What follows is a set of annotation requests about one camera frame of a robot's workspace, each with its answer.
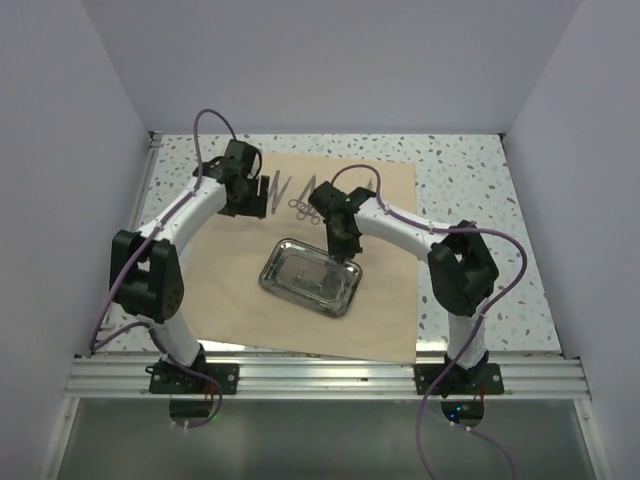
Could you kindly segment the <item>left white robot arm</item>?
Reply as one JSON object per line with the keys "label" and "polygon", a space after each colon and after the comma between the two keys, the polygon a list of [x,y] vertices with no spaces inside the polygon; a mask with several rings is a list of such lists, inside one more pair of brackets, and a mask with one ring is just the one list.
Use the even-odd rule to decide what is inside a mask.
{"label": "left white robot arm", "polygon": [[221,156],[201,161],[185,190],[136,231],[119,231],[111,244],[109,300],[151,331],[172,379],[185,392],[201,390],[207,367],[197,361],[202,348],[182,313],[184,281],[180,255],[213,216],[263,219],[269,178],[260,175],[255,146],[231,139]]}

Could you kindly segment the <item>beige cloth wrap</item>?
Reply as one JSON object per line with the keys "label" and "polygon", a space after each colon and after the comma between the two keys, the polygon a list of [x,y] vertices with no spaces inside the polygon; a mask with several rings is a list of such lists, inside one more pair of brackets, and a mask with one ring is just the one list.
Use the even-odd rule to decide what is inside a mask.
{"label": "beige cloth wrap", "polygon": [[324,249],[323,224],[296,219],[288,201],[297,198],[312,175],[316,185],[335,180],[350,192],[367,187],[374,173],[368,162],[283,153],[266,156],[271,180],[291,178],[275,215],[265,219],[215,215],[180,256],[185,280],[182,313],[193,334],[217,341],[365,360],[411,363],[417,341],[418,267],[415,256],[382,240],[365,236],[355,258],[363,276],[350,309],[330,318],[265,291],[259,274],[284,238]]}

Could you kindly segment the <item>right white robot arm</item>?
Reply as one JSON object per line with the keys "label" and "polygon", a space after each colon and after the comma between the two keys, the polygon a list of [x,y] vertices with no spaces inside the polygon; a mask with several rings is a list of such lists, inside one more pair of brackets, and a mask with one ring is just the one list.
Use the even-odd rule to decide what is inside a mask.
{"label": "right white robot arm", "polygon": [[309,196],[325,225],[329,256],[338,263],[362,252],[360,238],[371,236],[424,262],[438,304],[447,312],[451,362],[445,379],[451,389],[468,392],[481,380],[487,362],[484,328],[477,324],[493,294],[499,270],[480,233],[463,221],[454,227],[433,224],[404,210],[393,210],[374,191],[358,187],[344,193],[326,181]]}

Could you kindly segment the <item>steel surgical scissors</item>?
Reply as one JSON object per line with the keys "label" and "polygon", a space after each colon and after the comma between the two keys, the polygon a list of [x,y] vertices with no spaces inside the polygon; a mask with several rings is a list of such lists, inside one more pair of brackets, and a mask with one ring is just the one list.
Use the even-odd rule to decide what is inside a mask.
{"label": "steel surgical scissors", "polygon": [[308,208],[308,197],[316,187],[316,175],[312,175],[307,181],[304,189],[297,198],[288,201],[288,206],[297,211],[306,211]]}

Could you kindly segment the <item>small steel scissors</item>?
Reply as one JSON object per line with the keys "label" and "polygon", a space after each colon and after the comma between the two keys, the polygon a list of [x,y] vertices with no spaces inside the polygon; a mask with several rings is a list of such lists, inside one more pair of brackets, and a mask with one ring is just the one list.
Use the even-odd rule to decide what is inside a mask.
{"label": "small steel scissors", "polygon": [[318,225],[321,222],[321,218],[310,204],[302,200],[293,200],[291,206],[296,210],[297,220],[309,220],[312,225]]}

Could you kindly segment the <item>steel scalpel handle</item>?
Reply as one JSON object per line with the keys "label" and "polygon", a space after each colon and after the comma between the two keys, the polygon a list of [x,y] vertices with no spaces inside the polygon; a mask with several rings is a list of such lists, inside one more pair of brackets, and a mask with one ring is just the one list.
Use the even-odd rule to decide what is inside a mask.
{"label": "steel scalpel handle", "polygon": [[280,203],[283,199],[284,194],[286,193],[286,190],[288,189],[289,183],[290,183],[291,178],[288,178],[283,185],[281,185],[279,183],[279,188],[280,188],[280,194],[281,194],[281,199],[280,199]]}
{"label": "steel scalpel handle", "polygon": [[271,214],[274,215],[280,203],[281,194],[279,188],[280,171],[276,170],[270,184],[269,199],[271,200]]}

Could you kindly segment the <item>steel instrument tray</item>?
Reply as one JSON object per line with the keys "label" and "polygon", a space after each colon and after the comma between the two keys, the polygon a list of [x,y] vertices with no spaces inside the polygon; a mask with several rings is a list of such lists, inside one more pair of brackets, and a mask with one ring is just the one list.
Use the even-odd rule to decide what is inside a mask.
{"label": "steel instrument tray", "polygon": [[362,276],[357,263],[339,264],[317,247],[284,238],[274,247],[258,282],[278,298],[341,318],[350,309]]}

